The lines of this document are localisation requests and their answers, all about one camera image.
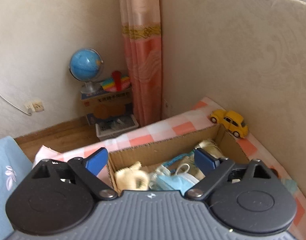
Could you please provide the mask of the cream sachet with cord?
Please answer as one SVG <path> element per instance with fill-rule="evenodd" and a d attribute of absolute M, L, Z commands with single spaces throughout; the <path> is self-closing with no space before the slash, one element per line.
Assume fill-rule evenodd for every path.
<path fill-rule="evenodd" d="M 225 156 L 219 149 L 218 145 L 212 139 L 201 141 L 195 146 L 195 149 L 201 148 L 216 159 L 224 158 Z"/>

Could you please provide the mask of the blue face mask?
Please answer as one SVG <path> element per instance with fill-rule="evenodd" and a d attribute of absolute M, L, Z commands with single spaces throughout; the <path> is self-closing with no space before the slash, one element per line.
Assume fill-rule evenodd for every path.
<path fill-rule="evenodd" d="M 187 163 L 181 164 L 171 176 L 158 175 L 156 184 L 161 191 L 179 191 L 183 196 L 186 191 L 195 186 L 199 180 L 189 174 L 190 165 Z"/>

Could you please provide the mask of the cream woven scrunchie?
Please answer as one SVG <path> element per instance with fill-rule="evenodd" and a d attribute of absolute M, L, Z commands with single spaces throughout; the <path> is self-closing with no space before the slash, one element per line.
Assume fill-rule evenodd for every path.
<path fill-rule="evenodd" d="M 142 164 L 137 161 L 130 167 L 118 170 L 114 174 L 117 190 L 148 191 L 150 177 L 148 172 L 141 170 Z"/>

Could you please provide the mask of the cream pouch blue tassel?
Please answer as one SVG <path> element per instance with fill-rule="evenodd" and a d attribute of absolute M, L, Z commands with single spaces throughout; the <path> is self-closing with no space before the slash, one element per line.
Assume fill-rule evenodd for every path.
<path fill-rule="evenodd" d="M 202 171 L 195 164 L 193 152 L 180 154 L 163 163 L 163 166 L 166 167 L 171 174 L 188 173 L 198 180 L 202 180 L 205 177 Z"/>

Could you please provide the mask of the blue patterned sachet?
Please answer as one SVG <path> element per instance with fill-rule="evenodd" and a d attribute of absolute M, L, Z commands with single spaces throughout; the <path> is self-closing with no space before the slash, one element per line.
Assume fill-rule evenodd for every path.
<path fill-rule="evenodd" d="M 150 190 L 158 190 L 160 187 L 158 186 L 157 179 L 160 176 L 171 176 L 171 171 L 163 166 L 159 165 L 153 172 L 149 174 L 149 188 Z"/>

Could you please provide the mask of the blue plush doll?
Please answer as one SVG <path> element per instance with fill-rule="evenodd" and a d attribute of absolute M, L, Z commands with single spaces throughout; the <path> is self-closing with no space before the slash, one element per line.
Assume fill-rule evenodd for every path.
<path fill-rule="evenodd" d="M 294 180 L 288 178 L 281 178 L 280 181 L 288 190 L 288 192 L 290 192 L 291 195 L 294 195 L 297 192 L 298 186 Z"/>

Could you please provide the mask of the black white pen box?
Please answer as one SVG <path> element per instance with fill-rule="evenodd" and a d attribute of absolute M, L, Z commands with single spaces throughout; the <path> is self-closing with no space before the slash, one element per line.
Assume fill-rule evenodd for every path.
<path fill-rule="evenodd" d="M 52 160 L 52 167 L 55 169 L 60 180 L 64 183 L 73 183 L 74 175 L 68 163 Z"/>

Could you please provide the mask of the white storage tray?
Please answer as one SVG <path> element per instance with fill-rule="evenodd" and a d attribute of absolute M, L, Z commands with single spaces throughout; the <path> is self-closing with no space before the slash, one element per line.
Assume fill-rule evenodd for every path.
<path fill-rule="evenodd" d="M 123 115 L 112 120 L 102 121 L 96 124 L 96 135 L 100 141 L 116 138 L 124 133 L 133 131 L 139 127 L 135 116 Z"/>

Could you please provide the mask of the orange checkered tablecloth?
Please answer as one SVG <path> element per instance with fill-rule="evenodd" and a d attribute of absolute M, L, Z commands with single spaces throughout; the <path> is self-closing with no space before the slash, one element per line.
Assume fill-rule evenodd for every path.
<path fill-rule="evenodd" d="M 124 148 L 135 147 L 171 139 L 179 135 L 188 134 L 209 128 L 211 122 L 208 116 L 213 110 L 222 107 L 210 98 L 201 99 L 191 110 L 171 118 L 156 122 L 143 128 L 135 129 L 129 133 L 124 133 L 116 138 L 104 141 L 96 140 L 95 143 L 88 143 L 83 147 L 74 146 L 72 150 L 60 150 L 56 152 L 55 147 L 48 148 L 43 144 L 37 152 L 33 164 L 36 165 L 42 159 L 58 159 L 67 161 L 73 157 L 88 157 L 91 153 L 101 147 L 108 151 L 118 151 Z M 277 170 L 282 178 L 289 179 L 290 176 L 279 162 L 258 142 L 251 134 L 247 139 L 238 139 L 239 149 L 245 153 L 247 159 L 260 158 L 266 165 Z M 297 189 L 293 194 L 298 205 L 295 220 L 291 226 L 291 233 L 298 239 L 306 239 L 306 198 Z"/>

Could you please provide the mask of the dark brown hair scrunchie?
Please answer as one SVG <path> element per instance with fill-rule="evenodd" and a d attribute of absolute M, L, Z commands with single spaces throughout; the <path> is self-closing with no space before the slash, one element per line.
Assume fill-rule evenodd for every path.
<path fill-rule="evenodd" d="M 274 168 L 269 168 L 269 176 L 270 176 L 270 178 L 279 179 L 279 174 L 278 174 L 277 170 L 274 169 Z"/>

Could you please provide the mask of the orange printed carton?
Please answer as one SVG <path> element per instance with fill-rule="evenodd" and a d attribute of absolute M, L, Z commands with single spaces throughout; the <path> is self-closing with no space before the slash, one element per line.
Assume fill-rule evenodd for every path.
<path fill-rule="evenodd" d="M 81 102 L 90 125 L 133 113 L 132 88 L 120 92 L 81 94 Z"/>

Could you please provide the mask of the blue embroidered pillow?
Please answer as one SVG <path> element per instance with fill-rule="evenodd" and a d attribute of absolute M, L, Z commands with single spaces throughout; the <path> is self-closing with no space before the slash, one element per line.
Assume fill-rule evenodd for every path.
<path fill-rule="evenodd" d="M 6 201 L 32 166 L 12 137 L 0 139 L 0 239 L 5 239 L 13 231 L 5 212 Z"/>

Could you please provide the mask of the rainbow pop toy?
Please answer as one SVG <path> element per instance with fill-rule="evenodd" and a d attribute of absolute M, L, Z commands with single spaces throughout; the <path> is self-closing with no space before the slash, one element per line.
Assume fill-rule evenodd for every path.
<path fill-rule="evenodd" d="M 128 89 L 131 85 L 130 77 L 123 75 L 120 71 L 114 71 L 110 78 L 100 81 L 100 85 L 104 91 L 113 93 L 121 92 L 122 90 Z"/>

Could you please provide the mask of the peach patterned curtain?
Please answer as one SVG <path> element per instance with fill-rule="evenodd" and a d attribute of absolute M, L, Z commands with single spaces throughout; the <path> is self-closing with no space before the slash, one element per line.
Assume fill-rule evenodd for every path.
<path fill-rule="evenodd" d="M 141 126 L 161 119 L 162 54 L 159 0 L 120 0 L 133 113 Z"/>

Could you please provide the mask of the wall power socket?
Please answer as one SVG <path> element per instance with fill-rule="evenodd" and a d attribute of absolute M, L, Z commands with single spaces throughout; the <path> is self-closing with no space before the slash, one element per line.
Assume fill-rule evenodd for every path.
<path fill-rule="evenodd" d="M 29 115 L 32 115 L 33 113 L 39 113 L 45 110 L 43 102 L 39 99 L 25 102 L 24 107 Z"/>

